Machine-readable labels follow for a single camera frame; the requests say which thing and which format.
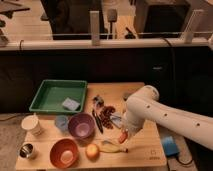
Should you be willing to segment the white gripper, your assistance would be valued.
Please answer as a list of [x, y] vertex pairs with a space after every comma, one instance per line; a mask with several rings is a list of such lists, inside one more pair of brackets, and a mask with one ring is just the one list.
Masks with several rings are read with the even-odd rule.
[[130, 140], [143, 128], [144, 120], [136, 120], [135, 122], [132, 122], [131, 120], [123, 117], [122, 123], [126, 140]]

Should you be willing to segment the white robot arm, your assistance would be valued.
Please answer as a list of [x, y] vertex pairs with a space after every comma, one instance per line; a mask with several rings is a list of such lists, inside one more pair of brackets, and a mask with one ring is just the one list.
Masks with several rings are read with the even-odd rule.
[[150, 120], [213, 150], [213, 118], [160, 103], [155, 87], [143, 86], [131, 94], [125, 104], [122, 122], [128, 139], [143, 128], [146, 120]]

